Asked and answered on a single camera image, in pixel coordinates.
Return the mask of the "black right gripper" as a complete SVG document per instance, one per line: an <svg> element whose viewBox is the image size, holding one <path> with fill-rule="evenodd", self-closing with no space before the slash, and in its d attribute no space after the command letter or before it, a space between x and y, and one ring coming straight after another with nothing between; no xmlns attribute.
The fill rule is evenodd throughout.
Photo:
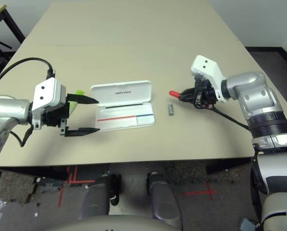
<svg viewBox="0 0 287 231"><path fill-rule="evenodd" d="M196 108L213 108L217 97L210 81L203 77L195 77L195 87L180 93L179 100L185 103L193 103Z"/></svg>

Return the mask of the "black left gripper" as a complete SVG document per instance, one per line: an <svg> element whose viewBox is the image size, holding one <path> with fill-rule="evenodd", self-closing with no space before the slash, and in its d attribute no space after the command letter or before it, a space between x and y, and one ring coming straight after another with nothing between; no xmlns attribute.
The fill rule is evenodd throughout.
<svg viewBox="0 0 287 231"><path fill-rule="evenodd" d="M85 95L67 94L68 101L64 106L50 112L45 112L42 116L42 122L46 126L58 127L60 134L66 137L78 137L92 134L99 131L99 128L79 128L78 130L67 130L67 119L69 118L69 102L77 102L79 104L98 104L99 101Z"/></svg>

